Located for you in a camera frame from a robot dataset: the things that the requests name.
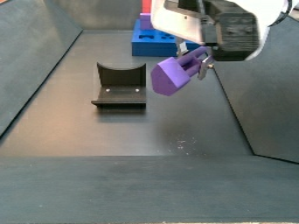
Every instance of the blue block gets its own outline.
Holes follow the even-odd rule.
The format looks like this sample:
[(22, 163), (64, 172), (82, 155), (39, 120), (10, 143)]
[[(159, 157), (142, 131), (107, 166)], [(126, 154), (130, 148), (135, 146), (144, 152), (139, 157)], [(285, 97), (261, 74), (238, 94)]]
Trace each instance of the blue block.
[[(201, 45), (186, 41), (189, 50), (194, 50)], [(135, 31), (132, 36), (132, 55), (152, 57), (177, 56), (175, 36), (158, 30), (142, 30), (140, 19), (135, 21)]]

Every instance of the bin floor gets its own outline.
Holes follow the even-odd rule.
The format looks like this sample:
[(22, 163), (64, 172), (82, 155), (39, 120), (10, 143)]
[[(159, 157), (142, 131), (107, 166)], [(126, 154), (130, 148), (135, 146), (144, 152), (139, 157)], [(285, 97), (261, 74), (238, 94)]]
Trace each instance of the bin floor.
[[(0, 222), (298, 222), (299, 166), (253, 156), (210, 71), (154, 93), (164, 58), (86, 31), (0, 143)], [(147, 109), (99, 112), (96, 63), (147, 63)]]

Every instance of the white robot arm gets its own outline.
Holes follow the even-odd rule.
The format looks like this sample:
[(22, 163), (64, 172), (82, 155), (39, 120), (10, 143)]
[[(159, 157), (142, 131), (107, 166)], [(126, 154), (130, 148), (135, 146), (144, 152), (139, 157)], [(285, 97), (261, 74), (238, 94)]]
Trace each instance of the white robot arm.
[[(177, 37), (182, 39), (189, 39), (190, 41), (194, 41), (195, 43), (199, 43), (201, 45), (207, 45), (207, 39), (205, 36), (205, 29), (203, 27), (203, 16), (209, 18), (209, 23), (214, 24), (215, 27), (215, 33), (217, 33), (217, 40), (214, 39), (214, 42), (218, 42), (218, 45), (223, 44), (223, 26), (230, 29), (226, 25), (221, 27), (221, 25), (217, 25), (215, 18), (219, 16), (219, 14), (223, 14), (222, 12), (215, 16), (211, 14), (215, 14), (218, 10), (218, 7), (221, 5), (222, 9), (227, 9), (227, 5), (235, 5), (233, 7), (238, 8), (238, 22), (241, 24), (237, 24), (237, 30), (239, 27), (246, 27), (245, 24), (242, 24), (242, 21), (251, 19), (251, 24), (255, 24), (251, 28), (249, 27), (249, 33), (238, 33), (235, 36), (234, 34), (231, 36), (227, 36), (231, 40), (230, 47), (233, 46), (234, 40), (250, 38), (250, 35), (253, 36), (253, 39), (247, 39), (245, 43), (253, 43), (253, 49), (251, 53), (246, 53), (243, 59), (242, 58), (231, 58), (227, 57), (226, 53), (222, 54), (222, 56), (215, 57), (215, 60), (251, 60), (254, 57), (258, 56), (263, 49), (263, 45), (267, 40), (267, 34), (269, 30), (273, 24), (279, 21), (279, 15), (282, 12), (290, 13), (291, 9), (297, 6), (299, 3), (299, 0), (193, 0), (197, 1), (197, 4), (199, 6), (198, 11), (190, 11), (186, 9), (182, 9), (178, 7), (179, 0), (152, 0), (152, 24), (154, 28), (156, 30), (164, 31), (175, 35)], [(207, 4), (213, 4), (213, 7), (217, 7), (217, 10), (211, 7), (207, 9)]]

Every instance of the black holder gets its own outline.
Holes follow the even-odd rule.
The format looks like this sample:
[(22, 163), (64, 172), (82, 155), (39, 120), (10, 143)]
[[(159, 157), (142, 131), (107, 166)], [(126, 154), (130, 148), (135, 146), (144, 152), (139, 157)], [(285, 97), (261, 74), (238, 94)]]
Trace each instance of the black holder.
[(100, 90), (91, 103), (102, 109), (146, 108), (146, 64), (115, 69), (98, 63)]

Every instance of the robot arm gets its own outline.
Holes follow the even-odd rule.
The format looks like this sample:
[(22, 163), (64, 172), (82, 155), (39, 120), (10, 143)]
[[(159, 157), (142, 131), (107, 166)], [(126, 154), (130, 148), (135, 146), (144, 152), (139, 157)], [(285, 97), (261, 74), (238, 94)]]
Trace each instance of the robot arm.
[[(213, 68), (214, 60), (251, 60), (261, 53), (270, 27), (283, 21), (299, 0), (152, 0), (154, 28), (179, 39), (199, 43), (193, 52), (162, 61), (152, 70), (154, 91), (173, 95), (199, 73)], [(205, 59), (207, 46), (210, 56)]]
[(156, 30), (211, 46), (215, 60), (250, 60), (263, 49), (281, 12), (299, 3), (290, 1), (152, 0), (152, 24)]

